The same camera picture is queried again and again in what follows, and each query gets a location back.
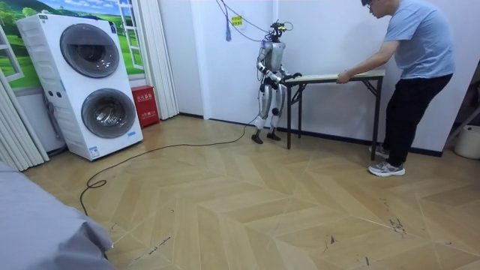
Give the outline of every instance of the robot leg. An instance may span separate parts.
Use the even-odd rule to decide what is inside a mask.
[[[270,106],[272,105],[272,86],[263,83],[260,86],[258,98],[260,108],[258,116],[253,122],[256,127],[256,132],[254,135],[252,135],[252,140],[255,143],[263,144],[263,141],[260,139],[260,132],[262,131],[263,127],[265,127],[265,122],[267,121],[267,117],[269,117],[269,110]]]
[[[275,91],[277,99],[277,107],[271,110],[273,116],[271,117],[271,129],[270,133],[267,134],[267,138],[279,141],[281,138],[275,134],[278,128],[278,120],[282,116],[282,110],[284,109],[285,99],[286,99],[287,87],[285,85],[278,85],[278,89]]]

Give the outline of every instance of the blue sky mural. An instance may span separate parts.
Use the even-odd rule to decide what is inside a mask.
[[[39,0],[39,2],[55,9],[63,7],[69,11],[120,15],[117,0]]]

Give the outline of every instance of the wooden tabletop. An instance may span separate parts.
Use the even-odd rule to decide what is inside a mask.
[[[378,79],[379,77],[385,76],[385,70],[371,70],[359,75],[352,77],[352,80],[361,80],[361,79]],[[336,81],[338,74],[323,74],[323,75],[304,75],[296,77],[295,79],[288,79],[285,83],[288,84],[298,84],[298,83],[328,83],[331,81]]]

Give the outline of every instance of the man's left hand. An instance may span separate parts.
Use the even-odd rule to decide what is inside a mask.
[[[337,83],[338,84],[348,83],[350,79],[352,79],[352,76],[348,73],[348,71],[345,71],[343,73],[338,74]]]

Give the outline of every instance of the white bucket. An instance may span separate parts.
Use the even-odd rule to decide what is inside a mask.
[[[467,125],[463,128],[455,153],[465,158],[480,159],[480,127]]]

